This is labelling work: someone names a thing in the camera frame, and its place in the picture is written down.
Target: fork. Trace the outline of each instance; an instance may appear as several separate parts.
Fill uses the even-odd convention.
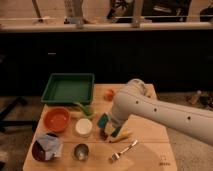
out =
[[[118,153],[114,153],[110,158],[109,158],[109,162],[113,163],[115,161],[117,161],[118,159],[120,159],[121,155],[123,155],[125,152],[127,152],[128,150],[130,150],[132,147],[134,147],[136,144],[138,143],[138,140],[135,140],[132,142],[132,144],[130,144],[129,146],[127,146],[125,149],[123,149],[122,151],[118,152]]]

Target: green tray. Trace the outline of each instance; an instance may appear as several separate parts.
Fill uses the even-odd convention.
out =
[[[41,101],[48,105],[90,104],[93,98],[94,74],[53,73]]]

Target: bowl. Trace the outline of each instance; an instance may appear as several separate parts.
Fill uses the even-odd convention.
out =
[[[47,111],[44,125],[52,132],[62,132],[70,122],[70,111],[64,107],[55,107]]]
[[[75,125],[75,131],[82,137],[89,137],[92,131],[92,122],[87,118],[79,119]]]

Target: orange object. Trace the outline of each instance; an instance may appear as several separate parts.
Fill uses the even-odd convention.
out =
[[[112,89],[108,89],[106,93],[104,94],[104,99],[107,101],[112,101],[114,95],[115,95],[115,92]]]
[[[44,125],[52,132],[62,132],[70,122],[70,112],[64,107],[49,110],[44,117]]]

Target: green object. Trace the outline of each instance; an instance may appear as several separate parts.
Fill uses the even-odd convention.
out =
[[[108,121],[108,116],[106,113],[104,113],[98,120],[97,125],[99,128],[104,129]]]
[[[97,125],[98,125],[98,127],[99,127],[100,129],[105,129],[105,126],[106,126],[107,122],[109,122],[109,119],[108,119],[107,114],[104,113],[104,114],[100,117],[100,119],[98,120]],[[114,131],[110,136],[116,137],[116,136],[118,135],[118,133],[120,132],[120,130],[121,130],[121,127],[117,127],[117,128],[115,129],[115,131]]]
[[[77,105],[82,110],[84,115],[86,115],[86,116],[92,116],[93,115],[94,111],[93,111],[93,108],[90,105],[83,105],[79,102],[74,103],[74,104]]]
[[[41,101],[48,105],[90,104],[93,99],[94,74],[51,74]]]

